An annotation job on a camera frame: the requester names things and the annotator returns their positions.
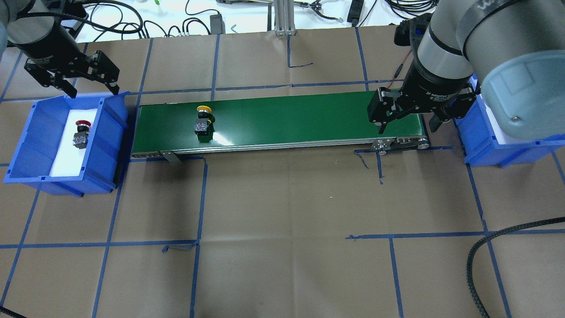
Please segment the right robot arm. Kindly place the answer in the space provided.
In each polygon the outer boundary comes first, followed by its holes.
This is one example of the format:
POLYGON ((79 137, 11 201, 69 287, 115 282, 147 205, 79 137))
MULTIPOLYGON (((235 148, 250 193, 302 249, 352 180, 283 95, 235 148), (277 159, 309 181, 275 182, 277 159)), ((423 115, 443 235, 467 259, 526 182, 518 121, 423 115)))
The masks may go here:
POLYGON ((475 75, 501 130, 515 139, 564 133, 564 2, 440 0, 434 12, 401 22, 394 44, 412 63, 401 89, 377 89, 369 121, 383 133, 409 114, 433 113, 430 129, 465 117, 475 75))

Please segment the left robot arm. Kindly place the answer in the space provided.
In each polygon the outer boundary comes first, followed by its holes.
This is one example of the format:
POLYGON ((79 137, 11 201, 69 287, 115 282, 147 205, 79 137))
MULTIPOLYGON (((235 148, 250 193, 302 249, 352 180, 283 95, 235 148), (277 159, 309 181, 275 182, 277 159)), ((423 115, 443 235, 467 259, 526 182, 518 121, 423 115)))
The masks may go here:
POLYGON ((9 42, 27 56, 24 69, 43 87, 54 87, 71 98, 77 89, 73 78, 97 81, 119 94, 120 70, 100 50, 83 53, 75 39, 59 22, 62 12, 50 11, 40 0, 3 0, 1 26, 9 42))

